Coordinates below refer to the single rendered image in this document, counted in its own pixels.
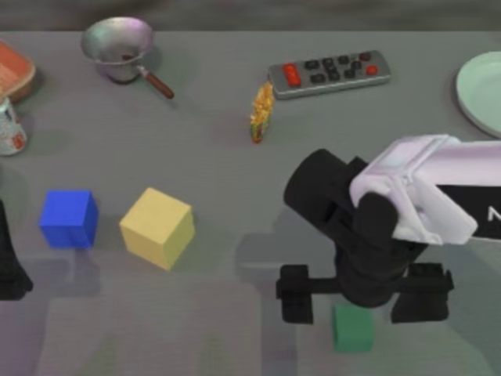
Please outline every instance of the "wooden handle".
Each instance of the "wooden handle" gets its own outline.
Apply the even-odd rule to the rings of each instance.
[[[144,77],[156,90],[165,95],[166,98],[174,98],[174,92],[164,84],[157,76],[148,72]]]

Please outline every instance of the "red button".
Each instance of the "red button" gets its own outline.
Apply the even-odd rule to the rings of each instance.
[[[282,69],[289,86],[301,85],[301,78],[299,77],[299,73],[297,72],[297,68],[294,64],[285,64]]]
[[[378,72],[378,69],[375,65],[369,65],[367,68],[366,68],[366,74],[368,76],[375,76]]]

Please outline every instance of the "yellow cube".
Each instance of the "yellow cube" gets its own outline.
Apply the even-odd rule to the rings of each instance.
[[[170,270],[195,235],[190,205],[148,188],[120,221],[127,249]]]

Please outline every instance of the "green cube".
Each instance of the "green cube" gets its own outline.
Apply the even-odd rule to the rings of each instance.
[[[334,349],[343,353],[364,353],[374,343],[371,311],[356,305],[336,305],[332,309]]]

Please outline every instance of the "blue cube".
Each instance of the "blue cube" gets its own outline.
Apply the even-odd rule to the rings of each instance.
[[[39,226],[52,248],[91,248],[99,211],[89,190],[51,190]]]

